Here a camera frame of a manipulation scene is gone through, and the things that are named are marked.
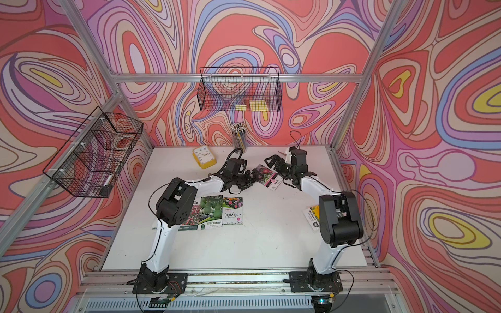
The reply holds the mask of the pink flower field seed packet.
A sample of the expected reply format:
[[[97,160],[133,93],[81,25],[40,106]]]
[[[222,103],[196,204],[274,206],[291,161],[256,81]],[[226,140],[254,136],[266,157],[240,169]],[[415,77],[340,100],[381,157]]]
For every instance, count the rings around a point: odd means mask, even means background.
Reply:
[[[180,226],[180,231],[193,231],[198,230],[200,222],[200,201],[196,200],[193,204],[192,210],[187,217],[187,220]]]

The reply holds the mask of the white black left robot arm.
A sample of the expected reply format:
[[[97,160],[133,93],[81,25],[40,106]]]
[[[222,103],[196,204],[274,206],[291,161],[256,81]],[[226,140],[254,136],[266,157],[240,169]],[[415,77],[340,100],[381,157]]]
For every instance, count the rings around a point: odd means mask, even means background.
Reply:
[[[206,178],[185,181],[175,177],[167,183],[153,211],[157,230],[151,256],[141,263],[137,277],[127,283],[133,287],[133,293],[174,297],[185,293],[188,274],[169,272],[170,257],[177,232],[191,214],[196,198],[233,187],[243,191],[263,177],[258,170],[248,170],[245,159],[228,158],[219,171]]]

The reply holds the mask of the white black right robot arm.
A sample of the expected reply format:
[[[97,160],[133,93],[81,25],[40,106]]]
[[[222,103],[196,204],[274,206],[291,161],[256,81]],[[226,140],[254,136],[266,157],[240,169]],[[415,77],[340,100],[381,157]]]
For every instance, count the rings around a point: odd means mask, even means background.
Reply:
[[[285,280],[294,293],[330,292],[343,290],[340,271],[336,269],[344,251],[355,246],[364,235],[363,223],[353,192],[335,191],[309,170],[307,152],[290,147],[287,157],[273,155],[265,159],[266,166],[285,181],[318,202],[319,229],[323,244],[304,272],[293,271]]]

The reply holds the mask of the yellow sunflower seed packet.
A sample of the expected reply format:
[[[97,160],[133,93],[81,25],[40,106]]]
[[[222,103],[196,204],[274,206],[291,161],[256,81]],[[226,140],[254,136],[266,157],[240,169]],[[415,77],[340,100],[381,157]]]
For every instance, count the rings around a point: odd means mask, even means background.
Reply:
[[[318,232],[320,230],[320,207],[310,206],[303,210],[303,215],[312,230]]]

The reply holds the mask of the mixed colour flower seed packet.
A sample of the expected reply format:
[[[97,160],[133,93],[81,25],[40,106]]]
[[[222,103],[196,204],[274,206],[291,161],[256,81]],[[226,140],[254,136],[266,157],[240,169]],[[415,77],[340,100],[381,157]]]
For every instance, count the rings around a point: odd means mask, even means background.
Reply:
[[[223,225],[243,224],[243,198],[223,198]]]

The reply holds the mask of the green gourd seed packet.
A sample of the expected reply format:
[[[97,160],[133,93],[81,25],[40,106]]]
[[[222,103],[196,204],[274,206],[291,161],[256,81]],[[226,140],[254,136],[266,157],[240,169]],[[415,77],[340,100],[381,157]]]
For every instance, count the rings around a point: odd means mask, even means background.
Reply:
[[[200,200],[198,228],[209,230],[223,226],[223,196],[205,196]]]

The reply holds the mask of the purple pink flower seed packet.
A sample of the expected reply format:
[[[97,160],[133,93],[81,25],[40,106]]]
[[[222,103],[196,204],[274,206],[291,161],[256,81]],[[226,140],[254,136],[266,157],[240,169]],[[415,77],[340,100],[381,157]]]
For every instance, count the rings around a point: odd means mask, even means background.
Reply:
[[[258,182],[266,188],[275,191],[283,182],[283,178],[275,171],[259,164],[255,170],[258,172]]]

